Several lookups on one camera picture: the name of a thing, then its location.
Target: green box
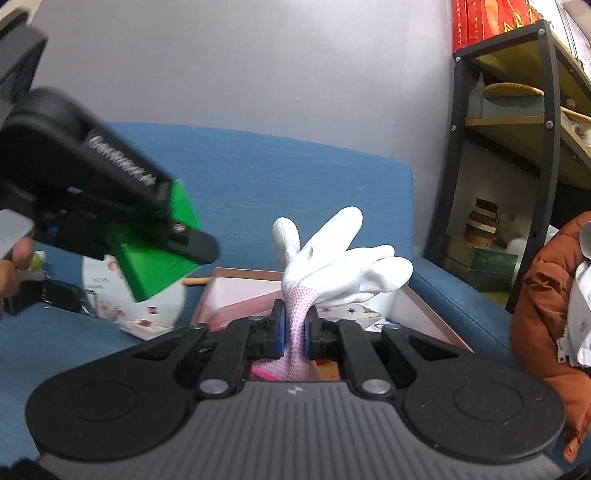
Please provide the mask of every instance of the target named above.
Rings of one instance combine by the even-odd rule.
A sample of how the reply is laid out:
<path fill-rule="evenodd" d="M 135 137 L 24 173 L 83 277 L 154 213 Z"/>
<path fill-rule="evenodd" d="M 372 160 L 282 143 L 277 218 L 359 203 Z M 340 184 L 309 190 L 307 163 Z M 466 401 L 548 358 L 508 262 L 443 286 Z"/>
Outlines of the green box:
<path fill-rule="evenodd" d="M 171 186 L 170 211 L 174 220 L 194 229 L 201 228 L 180 180 L 174 181 Z M 135 301 L 148 300 L 201 267 L 184 257 L 154 248 L 141 229 L 133 225 L 111 225 L 108 240 Z"/>
<path fill-rule="evenodd" d="M 482 247 L 449 235 L 446 236 L 445 257 L 469 270 L 511 276 L 517 264 L 517 255 L 507 253 L 500 247 Z"/>
<path fill-rule="evenodd" d="M 451 258 L 444 260 L 443 269 L 478 291 L 510 291 L 511 289 L 513 271 L 511 273 L 478 271 L 468 268 Z"/>

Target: red box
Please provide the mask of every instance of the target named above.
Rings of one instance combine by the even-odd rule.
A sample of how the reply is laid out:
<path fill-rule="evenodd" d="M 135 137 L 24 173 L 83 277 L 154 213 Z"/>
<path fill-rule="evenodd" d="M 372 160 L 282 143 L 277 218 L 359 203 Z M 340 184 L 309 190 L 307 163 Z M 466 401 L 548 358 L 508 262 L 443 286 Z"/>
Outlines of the red box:
<path fill-rule="evenodd" d="M 540 19 L 527 0 L 452 0 L 452 10 L 453 51 Z"/>
<path fill-rule="evenodd" d="M 453 51 L 468 46 L 466 0 L 452 0 Z"/>

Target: white fabric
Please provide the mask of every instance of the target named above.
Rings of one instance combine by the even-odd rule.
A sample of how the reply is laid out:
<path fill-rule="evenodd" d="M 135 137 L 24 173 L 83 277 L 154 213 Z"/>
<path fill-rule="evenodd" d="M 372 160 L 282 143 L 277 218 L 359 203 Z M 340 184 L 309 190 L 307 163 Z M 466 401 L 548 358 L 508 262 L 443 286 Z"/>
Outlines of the white fabric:
<path fill-rule="evenodd" d="M 521 266 L 521 260 L 527 245 L 527 239 L 530 235 L 531 218 L 525 215 L 517 215 L 513 218 L 508 213 L 499 215 L 499 226 L 497 229 L 497 236 L 506 243 L 507 252 L 512 255 L 517 255 L 517 263 L 513 270 L 513 280 L 511 284 L 515 283 L 515 278 Z M 548 225 L 544 245 L 547 244 L 552 237 L 558 233 L 558 229 L 552 225 Z"/>
<path fill-rule="evenodd" d="M 579 235 L 585 259 L 577 267 L 570 290 L 564 335 L 557 341 L 558 361 L 568 357 L 573 367 L 591 367 L 591 222 L 581 228 Z"/>
<path fill-rule="evenodd" d="M 279 218 L 273 224 L 273 243 L 284 261 L 283 292 L 301 286 L 319 293 L 316 305 L 338 307 L 363 303 L 380 292 L 402 287 L 413 273 L 412 263 L 394 256 L 394 247 L 347 250 L 359 232 L 363 215 L 347 207 L 326 222 L 300 250 L 295 224 Z"/>

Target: sofa armrest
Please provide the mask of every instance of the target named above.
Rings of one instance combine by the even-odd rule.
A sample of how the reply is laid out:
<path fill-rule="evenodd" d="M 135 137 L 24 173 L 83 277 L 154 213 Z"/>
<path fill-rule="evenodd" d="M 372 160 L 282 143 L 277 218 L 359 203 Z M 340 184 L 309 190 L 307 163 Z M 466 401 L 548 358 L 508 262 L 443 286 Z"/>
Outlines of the sofa armrest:
<path fill-rule="evenodd" d="M 511 314 L 424 258 L 413 258 L 410 287 L 476 352 L 515 366 Z"/>

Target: brown puffer jacket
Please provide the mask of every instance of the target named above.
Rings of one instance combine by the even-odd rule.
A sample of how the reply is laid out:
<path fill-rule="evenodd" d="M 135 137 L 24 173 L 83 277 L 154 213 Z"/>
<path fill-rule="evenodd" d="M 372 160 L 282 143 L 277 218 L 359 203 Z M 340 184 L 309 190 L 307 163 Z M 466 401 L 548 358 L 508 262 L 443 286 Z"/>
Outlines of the brown puffer jacket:
<path fill-rule="evenodd" d="M 582 213 L 540 250 L 525 276 L 511 327 L 519 364 L 546 380 L 564 401 L 564 458 L 569 462 L 591 426 L 591 378 L 568 362 L 558 363 L 556 340 L 563 335 L 574 274 L 583 261 L 579 232 L 589 221 L 591 212 Z"/>

